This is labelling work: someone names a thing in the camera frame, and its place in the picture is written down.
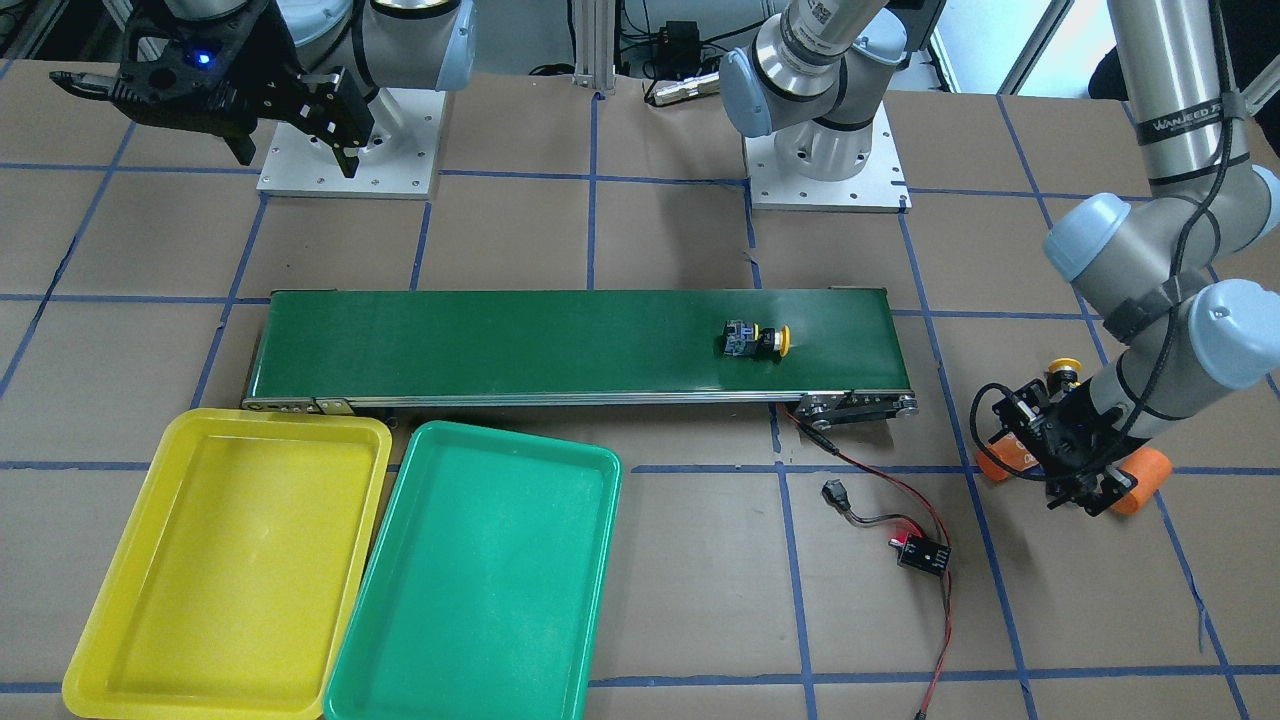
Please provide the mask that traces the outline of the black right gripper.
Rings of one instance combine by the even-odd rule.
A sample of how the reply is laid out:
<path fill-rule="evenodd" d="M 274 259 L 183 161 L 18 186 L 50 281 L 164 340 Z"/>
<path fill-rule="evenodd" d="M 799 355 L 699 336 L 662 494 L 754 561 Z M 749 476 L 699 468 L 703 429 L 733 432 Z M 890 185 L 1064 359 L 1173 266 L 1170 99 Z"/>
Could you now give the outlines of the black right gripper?
<path fill-rule="evenodd" d="M 259 120 L 323 142 L 353 179 L 375 120 L 344 67 L 305 69 L 275 1 L 137 1 L 115 76 L 51 70 L 55 86 L 145 126 L 221 138 L 253 159 Z"/>

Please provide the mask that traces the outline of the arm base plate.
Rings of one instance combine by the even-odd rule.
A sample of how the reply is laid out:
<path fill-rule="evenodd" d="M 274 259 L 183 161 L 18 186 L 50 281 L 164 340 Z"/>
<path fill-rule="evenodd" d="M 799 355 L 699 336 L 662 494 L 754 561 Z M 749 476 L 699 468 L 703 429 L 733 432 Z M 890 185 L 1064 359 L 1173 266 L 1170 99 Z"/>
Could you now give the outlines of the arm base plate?
<path fill-rule="evenodd" d="M 383 88 L 370 104 L 370 140 L 347 149 L 358 163 L 343 176 L 333 147 L 293 126 L 278 126 L 265 155 L 257 191 L 278 197 L 398 199 L 433 197 L 445 110 L 452 95 L 416 88 Z"/>
<path fill-rule="evenodd" d="M 913 200 L 888 113 L 845 132 L 812 120 L 742 141 L 758 210 L 905 213 Z"/>

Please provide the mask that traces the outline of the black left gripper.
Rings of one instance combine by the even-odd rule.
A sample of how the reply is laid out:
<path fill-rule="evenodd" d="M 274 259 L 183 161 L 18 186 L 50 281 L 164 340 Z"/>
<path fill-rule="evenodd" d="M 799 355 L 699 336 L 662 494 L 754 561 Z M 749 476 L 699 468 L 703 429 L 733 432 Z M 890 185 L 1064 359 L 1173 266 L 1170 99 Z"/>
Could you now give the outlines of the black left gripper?
<path fill-rule="evenodd" d="M 986 392 L 998 393 L 992 405 L 996 433 L 1012 432 L 1039 461 L 1039 469 L 1029 471 L 1002 468 L 1011 477 L 1039 482 L 1048 510 L 1076 505 L 1097 518 L 1135 487 L 1133 477 L 1119 469 L 1138 448 L 1114 427 L 1120 410 L 1097 413 L 1083 389 L 1050 397 L 1042 379 L 1019 389 L 988 383 Z"/>

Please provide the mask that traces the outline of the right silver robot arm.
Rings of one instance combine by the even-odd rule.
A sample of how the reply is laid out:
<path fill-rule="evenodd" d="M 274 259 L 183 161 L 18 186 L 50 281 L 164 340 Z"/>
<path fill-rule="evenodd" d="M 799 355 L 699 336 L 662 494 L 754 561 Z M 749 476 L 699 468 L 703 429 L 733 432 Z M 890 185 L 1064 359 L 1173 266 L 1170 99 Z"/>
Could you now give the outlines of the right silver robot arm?
<path fill-rule="evenodd" d="M 219 138 L 243 167 L 259 122 L 276 120 L 352 178 L 381 91 L 468 83 L 475 20 L 471 1 L 137 1 L 113 76 L 50 81 L 142 126 Z"/>

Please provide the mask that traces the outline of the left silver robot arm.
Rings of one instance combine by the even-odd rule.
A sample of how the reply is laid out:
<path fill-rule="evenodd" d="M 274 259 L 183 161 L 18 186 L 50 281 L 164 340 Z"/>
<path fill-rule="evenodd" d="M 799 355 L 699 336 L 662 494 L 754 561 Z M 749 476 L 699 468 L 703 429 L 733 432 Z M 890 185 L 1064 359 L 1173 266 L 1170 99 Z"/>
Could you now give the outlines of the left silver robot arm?
<path fill-rule="evenodd" d="M 1152 197 L 1088 197 L 1043 250 L 1124 351 L 1087 380 L 1062 359 L 1019 389 L 984 386 L 998 430 L 975 441 L 991 480 L 1038 480 L 1051 509 L 1093 516 L 1144 507 L 1172 470 L 1149 441 L 1277 366 L 1277 295 L 1204 272 L 1277 225 L 1277 177 L 1251 163 L 1220 5 L 1111 1 L 1108 14 Z M 724 110 L 800 174 L 846 179 L 906 46 L 882 1 L 792 1 L 724 54 Z"/>

